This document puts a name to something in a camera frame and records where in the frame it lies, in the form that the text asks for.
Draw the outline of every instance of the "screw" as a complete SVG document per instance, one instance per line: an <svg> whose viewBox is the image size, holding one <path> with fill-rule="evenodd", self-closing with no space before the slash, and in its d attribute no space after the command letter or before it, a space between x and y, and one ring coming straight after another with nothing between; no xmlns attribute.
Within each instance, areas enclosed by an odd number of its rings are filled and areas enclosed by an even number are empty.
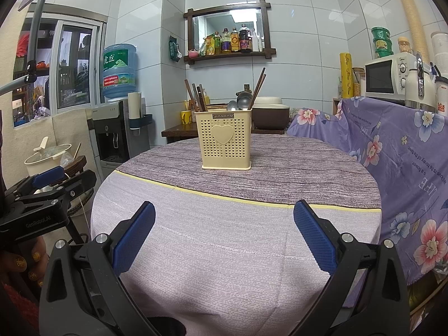
<svg viewBox="0 0 448 336"><path fill-rule="evenodd" d="M343 242L352 242L353 236L348 233L342 234L342 241Z"/></svg>
<svg viewBox="0 0 448 336"><path fill-rule="evenodd" d="M57 249L62 249L65 245L66 245L65 240L58 240L58 241L56 241L55 247Z"/></svg>
<svg viewBox="0 0 448 336"><path fill-rule="evenodd" d="M393 248L393 242L392 242L392 240L389 240L389 239L386 239L386 240L384 240L384 246L386 246L388 249L391 249L391 248Z"/></svg>
<svg viewBox="0 0 448 336"><path fill-rule="evenodd" d="M102 244L102 243L106 242L107 239L108 239L108 236L107 236L106 234L99 234L99 235L95 238L95 241L96 241L98 244Z"/></svg>

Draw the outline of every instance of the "gold glitter nail polish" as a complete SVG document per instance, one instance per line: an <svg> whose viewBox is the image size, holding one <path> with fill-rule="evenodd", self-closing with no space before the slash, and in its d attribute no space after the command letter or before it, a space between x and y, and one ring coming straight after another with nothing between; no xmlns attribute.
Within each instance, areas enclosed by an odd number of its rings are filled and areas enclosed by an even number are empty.
<svg viewBox="0 0 448 336"><path fill-rule="evenodd" d="M26 260L25 260L25 258L22 258L21 256L18 256L18 257L16 258L16 265L17 265L19 268L21 268L21 269L26 268Z"/></svg>
<svg viewBox="0 0 448 336"><path fill-rule="evenodd" d="M35 262L38 262L40 260L40 253L38 251L33 253L33 259Z"/></svg>
<svg viewBox="0 0 448 336"><path fill-rule="evenodd" d="M28 273L28 278L30 278L30 280L32 280L32 281L35 281L35 280L37 280L37 274L30 271Z"/></svg>

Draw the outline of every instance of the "purple floral fabric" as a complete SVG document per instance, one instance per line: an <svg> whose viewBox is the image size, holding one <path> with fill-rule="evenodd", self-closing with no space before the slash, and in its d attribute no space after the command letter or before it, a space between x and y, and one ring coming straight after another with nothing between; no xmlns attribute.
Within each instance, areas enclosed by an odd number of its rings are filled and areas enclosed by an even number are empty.
<svg viewBox="0 0 448 336"><path fill-rule="evenodd" d="M353 97L336 115L301 109L288 134L320 139L367 168L381 195L381 241L396 245L409 284L448 262L447 118Z"/></svg>

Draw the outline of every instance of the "microwave oven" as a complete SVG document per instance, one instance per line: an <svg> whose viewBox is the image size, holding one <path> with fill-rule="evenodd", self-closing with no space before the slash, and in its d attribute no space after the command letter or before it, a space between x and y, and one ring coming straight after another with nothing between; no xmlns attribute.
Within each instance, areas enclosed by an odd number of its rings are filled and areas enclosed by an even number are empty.
<svg viewBox="0 0 448 336"><path fill-rule="evenodd" d="M411 53L398 53L366 63L366 96L405 101L405 84L409 69L416 67Z"/></svg>

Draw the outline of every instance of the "green container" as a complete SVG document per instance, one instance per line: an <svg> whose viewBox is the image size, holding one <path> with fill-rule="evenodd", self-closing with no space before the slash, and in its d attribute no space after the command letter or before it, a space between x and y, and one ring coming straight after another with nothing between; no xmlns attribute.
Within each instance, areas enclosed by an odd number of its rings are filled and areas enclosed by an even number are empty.
<svg viewBox="0 0 448 336"><path fill-rule="evenodd" d="M385 38L385 39L374 39L373 43L375 44L375 48L377 51L379 50L392 50L392 42Z"/></svg>
<svg viewBox="0 0 448 336"><path fill-rule="evenodd" d="M389 39L391 33L386 28L372 28L373 39Z"/></svg>
<svg viewBox="0 0 448 336"><path fill-rule="evenodd" d="M387 57L389 55L393 55L393 51L391 51L391 50L378 50L376 52L376 57L377 58Z"/></svg>

